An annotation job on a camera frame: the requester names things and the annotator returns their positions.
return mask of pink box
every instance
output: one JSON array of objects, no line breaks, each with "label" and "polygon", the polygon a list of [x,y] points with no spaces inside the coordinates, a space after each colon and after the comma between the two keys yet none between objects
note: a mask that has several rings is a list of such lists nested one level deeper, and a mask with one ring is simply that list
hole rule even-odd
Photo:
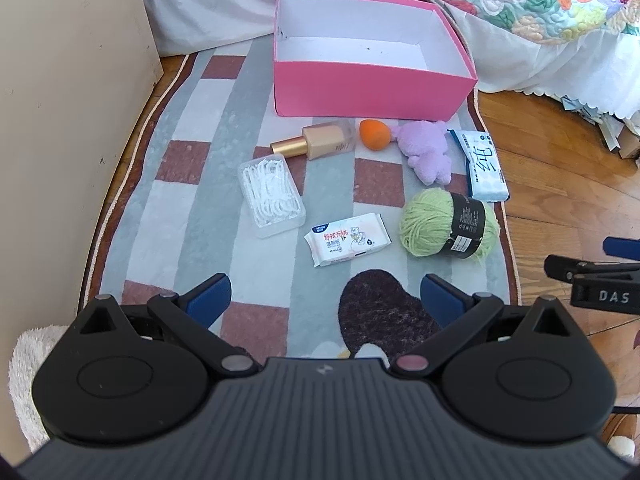
[{"label": "pink box", "polygon": [[448,121],[478,78],[440,8],[417,0],[278,0],[281,116]]}]

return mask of plush toy head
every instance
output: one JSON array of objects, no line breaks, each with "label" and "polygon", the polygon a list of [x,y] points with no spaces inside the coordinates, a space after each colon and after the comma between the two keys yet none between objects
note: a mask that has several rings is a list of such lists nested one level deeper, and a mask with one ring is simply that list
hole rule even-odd
[{"label": "plush toy head", "polygon": [[392,140],[398,142],[398,148],[408,157],[409,167],[414,168],[425,186],[434,182],[446,186],[451,182],[451,159],[444,155],[446,132],[443,121],[416,121],[391,129]]}]

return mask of wet wipes package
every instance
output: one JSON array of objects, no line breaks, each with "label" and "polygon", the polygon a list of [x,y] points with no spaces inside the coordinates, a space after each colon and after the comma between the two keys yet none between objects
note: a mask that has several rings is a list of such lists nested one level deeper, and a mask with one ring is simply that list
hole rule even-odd
[{"label": "wet wipes package", "polygon": [[471,198],[504,202],[509,198],[494,142],[487,132],[449,130],[466,156]]},{"label": "wet wipes package", "polygon": [[313,227],[305,235],[314,267],[374,253],[391,243],[379,213],[345,218]]}]

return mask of gold bottle cap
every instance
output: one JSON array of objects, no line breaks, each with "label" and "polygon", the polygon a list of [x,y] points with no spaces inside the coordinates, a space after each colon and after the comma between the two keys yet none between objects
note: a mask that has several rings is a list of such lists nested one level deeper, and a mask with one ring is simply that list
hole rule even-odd
[{"label": "gold bottle cap", "polygon": [[294,137],[293,139],[279,140],[271,143],[273,153],[280,153],[284,158],[291,156],[306,155],[308,147],[305,137]]}]

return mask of black heart shape on rug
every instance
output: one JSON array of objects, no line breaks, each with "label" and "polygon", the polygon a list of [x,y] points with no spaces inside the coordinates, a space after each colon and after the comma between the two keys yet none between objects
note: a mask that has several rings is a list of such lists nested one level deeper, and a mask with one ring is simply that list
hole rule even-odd
[{"label": "black heart shape on rug", "polygon": [[344,287],[338,323],[345,345],[356,355],[372,343],[390,361],[440,330],[418,298],[408,294],[386,270],[364,270]]}]

